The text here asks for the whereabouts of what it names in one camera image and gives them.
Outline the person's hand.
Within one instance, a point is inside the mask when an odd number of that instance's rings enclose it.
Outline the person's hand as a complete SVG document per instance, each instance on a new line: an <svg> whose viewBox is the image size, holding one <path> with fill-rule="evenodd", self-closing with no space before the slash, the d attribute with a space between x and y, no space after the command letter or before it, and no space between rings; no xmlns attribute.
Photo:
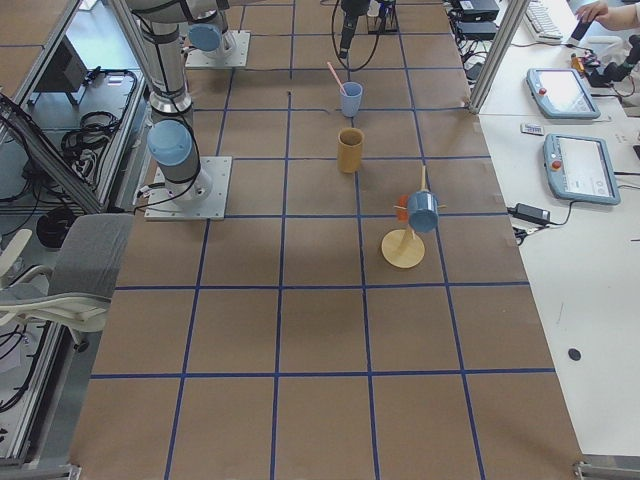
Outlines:
<svg viewBox="0 0 640 480"><path fill-rule="evenodd" d="M609 6L606 1L594 1L580 6L575 12L575 17L581 23L590 23L606 15L608 11Z"/></svg>

